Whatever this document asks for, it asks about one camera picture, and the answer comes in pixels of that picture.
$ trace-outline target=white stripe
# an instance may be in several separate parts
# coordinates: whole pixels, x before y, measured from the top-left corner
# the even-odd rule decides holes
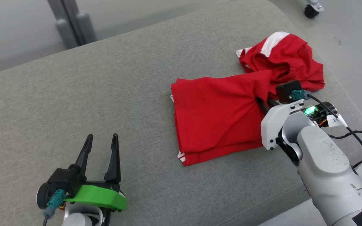
[[[273,34],[271,34],[265,41],[265,43],[262,46],[261,53],[265,55],[266,57],[270,56],[270,52],[272,52],[272,49],[282,40],[284,39],[289,33],[286,33],[284,31],[278,31]]]
[[[181,151],[179,151],[177,158],[181,158],[181,157],[184,156],[184,155],[185,155],[185,153],[181,153]]]
[[[245,54],[247,54],[248,50],[250,50],[252,47],[244,48],[241,50],[237,50],[235,53],[237,54],[238,58],[240,58],[241,54],[243,53],[243,50],[245,50]]]

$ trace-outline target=label sticker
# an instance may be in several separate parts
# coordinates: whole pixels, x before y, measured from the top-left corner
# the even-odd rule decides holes
[[[344,121],[343,117],[340,114],[337,114],[339,117],[336,118],[333,115],[328,115],[326,116],[326,119],[328,120],[328,125],[329,127],[334,127],[334,126],[344,126],[347,127],[346,122]]]

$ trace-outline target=gray couch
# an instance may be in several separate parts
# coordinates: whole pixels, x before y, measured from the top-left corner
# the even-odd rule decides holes
[[[37,189],[76,160],[89,133],[91,180],[103,179],[119,134],[128,206],[111,225],[258,225],[309,199],[280,149],[188,167],[177,158],[170,84],[243,73],[235,50],[275,31],[300,35],[272,3],[236,0],[0,72],[0,225],[42,224]],[[316,96],[361,130],[361,113],[326,65],[325,81]],[[353,138],[337,144],[352,163],[362,158]]]

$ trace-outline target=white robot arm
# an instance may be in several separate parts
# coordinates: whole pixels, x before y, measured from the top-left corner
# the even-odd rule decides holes
[[[362,180],[316,120],[300,110],[303,101],[290,100],[267,111],[261,123],[262,143],[268,150],[280,146],[298,167],[314,206],[328,226],[362,226]],[[322,113],[323,118],[329,114],[327,110]]]

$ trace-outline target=teal connector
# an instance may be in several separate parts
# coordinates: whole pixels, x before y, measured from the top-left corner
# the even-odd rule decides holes
[[[47,203],[47,208],[43,212],[44,217],[51,219],[55,214],[55,210],[63,203],[65,198],[66,194],[64,190],[58,189]]]
[[[311,94],[310,91],[307,90],[293,90],[291,92],[291,99],[292,100],[300,100],[300,99],[305,99],[305,100],[309,100],[310,98],[308,97],[308,94]]]

